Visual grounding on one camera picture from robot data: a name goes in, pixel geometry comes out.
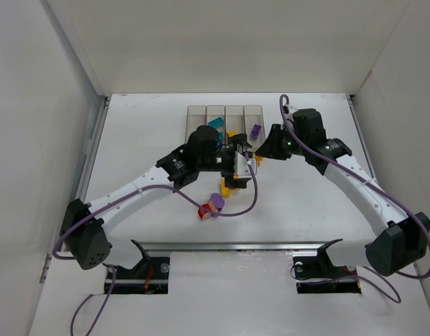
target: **purple lego piece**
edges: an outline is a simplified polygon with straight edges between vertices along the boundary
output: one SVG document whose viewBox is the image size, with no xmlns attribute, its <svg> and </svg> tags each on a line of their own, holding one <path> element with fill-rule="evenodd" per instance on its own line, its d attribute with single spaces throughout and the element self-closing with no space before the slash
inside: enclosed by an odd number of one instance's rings
<svg viewBox="0 0 430 336">
<path fill-rule="evenodd" d="M 214 207 L 216 207 L 218 209 L 218 211 L 223 210 L 224 207 L 224 199 L 222 198 L 222 196 L 216 192 L 214 192 L 212 195 L 210 195 L 209 198 L 209 202 L 212 202 L 212 204 L 214 205 Z"/>
<path fill-rule="evenodd" d="M 261 129 L 262 127 L 260 125 L 255 124 L 254 127 L 252 128 L 251 138 L 257 139 Z"/>
</svg>

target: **purple cable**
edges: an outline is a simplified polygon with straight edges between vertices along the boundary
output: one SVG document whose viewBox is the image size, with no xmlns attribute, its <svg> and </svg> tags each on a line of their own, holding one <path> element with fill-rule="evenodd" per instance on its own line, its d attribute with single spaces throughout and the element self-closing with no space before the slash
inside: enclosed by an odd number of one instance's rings
<svg viewBox="0 0 430 336">
<path fill-rule="evenodd" d="M 246 157 L 246 160 L 249 161 L 249 155 L 248 153 L 245 153 L 244 156 Z M 175 187 L 171 187 L 169 185 L 160 185 L 160 184 L 153 184 L 153 185 L 148 185 L 146 187 L 143 187 L 141 190 L 142 191 L 147 191 L 150 189 L 156 189 L 156 188 L 161 188 L 161 189 L 168 189 L 173 191 L 174 193 L 178 194 L 179 196 L 183 197 L 184 199 L 188 200 L 191 204 L 193 204 L 194 206 L 203 209 L 204 211 L 210 213 L 211 215 L 216 215 L 216 216 L 221 216 L 221 217 L 236 217 L 236 216 L 241 216 L 244 215 L 248 212 L 250 212 L 256 205 L 257 203 L 257 198 L 258 198 L 258 184 L 257 184 L 257 178 L 256 175 L 254 174 L 254 170 L 252 169 L 252 166 L 250 164 L 248 164 L 249 166 L 249 171 L 251 172 L 251 177 L 252 177 L 252 182 L 254 184 L 254 199 L 251 203 L 251 205 L 249 206 L 248 209 L 245 209 L 241 212 L 237 212 L 237 213 L 216 213 L 213 212 L 212 210 L 208 210 L 206 208 L 204 208 L 201 204 L 198 204 L 195 200 L 191 199 L 189 196 L 187 196 L 186 194 L 184 194 L 183 192 L 181 192 L 180 190 L 176 189 Z M 115 200 L 112 203 L 109 203 L 105 206 L 103 206 L 101 209 L 96 210 L 94 213 L 86 216 L 85 218 L 83 218 L 82 220 L 78 221 L 77 223 L 75 223 L 74 225 L 72 225 L 55 243 L 55 246 L 53 247 L 53 256 L 57 259 L 60 260 L 74 260 L 74 257 L 63 257 L 61 255 L 58 255 L 58 252 L 61 249 L 61 246 L 63 245 L 64 241 L 66 240 L 66 238 L 73 232 L 75 231 L 77 228 L 79 228 L 80 226 L 82 226 L 82 224 L 86 223 L 88 220 L 92 219 L 93 217 L 101 214 L 102 212 L 105 212 L 106 210 L 109 210 L 110 208 L 114 207 L 117 204 L 120 204 L 121 202 L 124 202 L 126 200 L 128 200 L 131 197 L 134 197 L 135 195 L 139 194 L 140 191 L 139 190 L 135 190 L 133 192 L 130 192 L 129 194 Z"/>
<path fill-rule="evenodd" d="M 365 278 L 364 276 L 360 276 L 360 275 L 346 275 L 346 276 L 342 276 L 342 277 L 336 278 L 336 279 L 317 281 L 317 282 L 310 282 L 310 285 L 331 284 L 333 282 L 336 282 L 336 281 L 339 281 L 339 280 L 343 280 L 343 279 L 361 279 L 361 280 L 367 282 L 368 284 L 370 284 L 373 288 L 375 288 L 381 294 L 383 294 L 384 296 L 386 296 L 392 302 L 395 302 L 397 304 L 402 303 L 402 298 L 400 297 L 400 294 L 398 293 L 398 291 L 396 290 L 396 288 L 388 280 L 386 280 L 381 274 L 378 274 L 376 271 L 374 271 L 373 269 L 371 269 L 369 267 L 364 266 L 363 268 L 365 268 L 369 272 L 372 272 L 373 274 L 375 274 L 376 276 L 378 276 L 379 278 L 381 278 L 381 280 L 383 280 L 392 289 L 392 291 L 394 292 L 394 294 L 396 294 L 397 298 L 394 299 L 388 293 L 386 293 L 384 290 L 382 290 L 378 285 L 376 285 L 375 283 L 373 283 L 371 280 Z"/>
<path fill-rule="evenodd" d="M 372 183 L 369 183 L 367 180 L 365 180 L 364 178 L 359 176 L 355 171 L 352 171 L 351 169 L 344 167 L 342 164 L 339 164 L 338 162 L 330 159 L 329 157 L 326 157 L 326 156 L 324 156 L 318 152 L 315 152 L 314 150 L 312 150 L 310 147 L 308 147 L 302 140 L 300 140 L 296 136 L 296 134 L 293 132 L 291 124 L 286 119 L 286 114 L 285 114 L 285 110 L 284 110 L 284 99 L 286 100 L 287 104 L 290 101 L 289 97 L 286 94 L 282 94 L 280 96 L 280 98 L 279 98 L 280 113 L 281 113 L 282 118 L 284 120 L 286 130 L 290 133 L 290 135 L 293 137 L 293 139 L 299 144 L 299 146 L 302 147 L 304 149 L 304 151 L 307 151 L 308 153 L 316 156 L 317 158 L 320 158 L 320 159 L 342 169 L 343 171 L 347 172 L 348 174 L 352 175 L 354 178 L 356 178 L 360 182 L 366 184 L 370 189 L 374 190 L 376 193 L 380 194 L 381 196 L 387 198 L 388 200 L 393 202 L 395 205 L 397 205 L 399 208 L 404 210 L 406 212 L 406 214 L 409 215 L 409 217 L 411 217 L 416 222 L 416 224 L 419 226 L 420 230 L 422 231 L 422 234 L 426 238 L 426 242 L 428 244 L 428 249 L 430 252 L 430 235 L 429 235 L 428 231 L 426 230 L 426 228 L 424 227 L 424 225 L 422 224 L 422 222 L 416 217 L 416 215 L 411 210 L 409 210 L 409 208 L 407 208 L 405 205 L 400 203 L 397 199 L 393 198 L 391 195 L 389 195 L 385 191 L 379 189 L 378 187 L 376 187 Z M 423 280 L 423 279 L 430 277 L 430 267 L 429 267 L 428 271 L 426 271 L 426 273 L 422 274 L 422 275 L 411 275 L 411 274 L 406 274 L 406 273 L 402 273 L 402 272 L 396 272 L 396 273 L 401 275 L 401 276 L 410 278 L 410 279 Z"/>
<path fill-rule="evenodd" d="M 114 285 L 116 284 L 116 268 L 113 265 L 109 265 L 109 268 L 111 268 L 112 271 L 112 282 L 111 282 L 111 286 L 109 286 L 108 289 L 108 293 L 106 294 L 106 298 L 103 301 L 102 306 L 100 307 L 100 310 L 98 311 L 94 321 L 92 322 L 92 325 L 90 326 L 88 332 L 86 333 L 85 336 L 89 336 L 90 333 L 92 332 L 93 328 L 95 327 L 95 325 L 97 324 L 98 319 L 100 318 L 100 315 L 102 314 L 102 311 L 104 309 L 104 307 L 106 306 L 106 303 L 109 300 L 109 296 L 111 296 L 112 290 L 114 289 Z M 94 294 L 90 294 L 89 296 L 86 297 L 86 299 L 84 299 L 82 301 L 82 303 L 78 306 L 78 308 L 76 309 L 74 316 L 72 317 L 72 321 L 70 322 L 70 336 L 74 336 L 74 324 L 75 324 L 75 319 L 79 313 L 79 311 L 81 310 L 81 308 L 83 308 L 84 304 L 92 297 L 94 296 Z"/>
</svg>

